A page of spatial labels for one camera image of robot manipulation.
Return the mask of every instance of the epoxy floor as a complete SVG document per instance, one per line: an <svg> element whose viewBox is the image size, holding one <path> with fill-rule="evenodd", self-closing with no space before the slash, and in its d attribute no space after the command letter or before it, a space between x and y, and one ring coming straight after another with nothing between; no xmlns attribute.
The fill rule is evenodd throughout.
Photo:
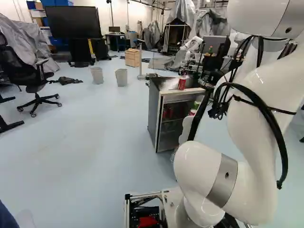
<svg viewBox="0 0 304 228"><path fill-rule="evenodd" d="M123 55L112 52L111 55ZM144 52L143 57L153 53ZM136 77L139 68L124 65L119 57L99 61L104 83L92 83L90 68L67 63L54 79L67 76L81 84L47 85L39 93L59 93L61 108L43 104L37 117L30 108L16 106L32 99L24 87L1 89L3 97L16 99L0 104L7 122L25 124L0 135L0 199L13 215L29 209L37 228L122 228L124 194L144 193L177 185L169 153L155 154L147 131L149 88ZM153 73L143 63L142 73ZM128 69L128 86L117 87L115 70ZM155 71L175 76L168 71ZM273 224L261 227L299 227L304 224L302 192L303 146L292 128L286 135L290 170L279 193ZM230 141L225 120L204 116L196 139L229 156L242 159Z"/></svg>

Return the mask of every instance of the black cloth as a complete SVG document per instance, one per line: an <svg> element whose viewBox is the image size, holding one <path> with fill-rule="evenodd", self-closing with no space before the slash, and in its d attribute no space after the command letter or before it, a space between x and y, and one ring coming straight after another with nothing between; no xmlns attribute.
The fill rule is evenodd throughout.
<svg viewBox="0 0 304 228"><path fill-rule="evenodd" d="M0 200L0 228L19 228L18 223Z"/></svg>
<svg viewBox="0 0 304 228"><path fill-rule="evenodd" d="M81 81L81 80L73 79L73 78L70 78L70 77L60 77L57 81L49 81L50 84L60 83L63 86L67 85L67 84L70 84L70 83L77 84L77 83L82 83L82 82L83 81Z"/></svg>

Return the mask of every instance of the black monitor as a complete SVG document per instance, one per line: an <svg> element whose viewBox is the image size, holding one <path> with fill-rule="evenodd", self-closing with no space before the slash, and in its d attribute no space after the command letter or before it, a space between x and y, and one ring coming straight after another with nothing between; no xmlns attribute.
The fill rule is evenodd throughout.
<svg viewBox="0 0 304 228"><path fill-rule="evenodd" d="M54 38L100 39L102 37L96 7L47 6L45 10Z"/></svg>
<svg viewBox="0 0 304 228"><path fill-rule="evenodd" d="M109 26L109 32L120 32L119 26Z"/></svg>

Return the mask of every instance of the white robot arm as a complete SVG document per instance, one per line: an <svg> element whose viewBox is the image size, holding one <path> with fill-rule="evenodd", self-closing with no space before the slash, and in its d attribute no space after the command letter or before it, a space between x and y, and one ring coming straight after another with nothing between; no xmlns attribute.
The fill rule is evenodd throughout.
<svg viewBox="0 0 304 228"><path fill-rule="evenodd" d="M304 30L303 12L301 0L230 0L228 22L242 33L296 38ZM296 112L304 98L303 58L302 44L280 60L269 58L261 67L247 71L238 83L269 107ZM240 91L233 93L250 101ZM284 133L293 116L276 111L273 115ZM235 99L229 104L227 125L247 162L198 142L183 144L175 155L174 172L184 194L184 208L199 227L216 225L225 212L251 225L267 223L277 207L274 134L258 108Z"/></svg>

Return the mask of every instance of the gray cover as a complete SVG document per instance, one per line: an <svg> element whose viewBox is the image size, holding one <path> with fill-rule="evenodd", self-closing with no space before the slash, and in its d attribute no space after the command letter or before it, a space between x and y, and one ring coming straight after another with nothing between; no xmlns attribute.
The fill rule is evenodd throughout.
<svg viewBox="0 0 304 228"><path fill-rule="evenodd" d="M10 20L0 13L0 30L23 62L34 66L35 62L48 58L43 65L44 72L59 70L37 24Z"/></svg>
<svg viewBox="0 0 304 228"><path fill-rule="evenodd" d="M196 21L191 26L192 30L188 38L205 35L226 36L230 34L230 26L226 18L227 8L214 8L195 15ZM186 51L179 50L174 57L162 57L151 59L149 68L160 70L178 71L182 61L185 59Z"/></svg>
<svg viewBox="0 0 304 228"><path fill-rule="evenodd" d="M192 28L194 24L194 15L195 5L192 0L176 0L175 6L170 11L167 24L177 18Z"/></svg>
<svg viewBox="0 0 304 228"><path fill-rule="evenodd" d="M157 42L160 40L161 32L158 27L158 22L154 20L147 28L145 28L143 33L143 39L146 47L150 50L155 47Z"/></svg>
<svg viewBox="0 0 304 228"><path fill-rule="evenodd" d="M189 38L205 35L226 36L230 34L230 26L227 23L227 8L211 8L197 13L195 25Z"/></svg>

